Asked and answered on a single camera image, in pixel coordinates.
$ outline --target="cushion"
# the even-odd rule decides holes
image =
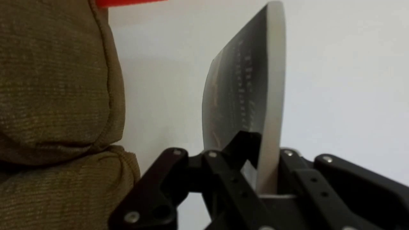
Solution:
[[[49,165],[121,138],[124,91],[95,0],[0,1],[0,161]]]
[[[107,229],[139,178],[134,155],[113,147],[68,163],[4,172],[0,229]]]

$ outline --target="red object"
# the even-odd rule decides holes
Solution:
[[[110,8],[110,6],[143,4],[143,2],[153,2],[153,1],[162,1],[162,0],[97,0],[97,5],[100,8]]]

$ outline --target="white wall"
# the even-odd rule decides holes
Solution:
[[[265,0],[170,0],[115,8],[123,65],[123,144],[142,171],[166,147],[202,149],[201,100],[211,59]],[[409,1],[285,0],[283,146],[331,152],[409,185]],[[208,221],[198,198],[180,229]]]

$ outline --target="brown fabric cushion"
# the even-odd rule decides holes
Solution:
[[[47,165],[121,138],[124,92],[95,0],[0,1],[0,161]]]
[[[0,229],[101,230],[139,172],[134,155],[115,147],[3,178]]]

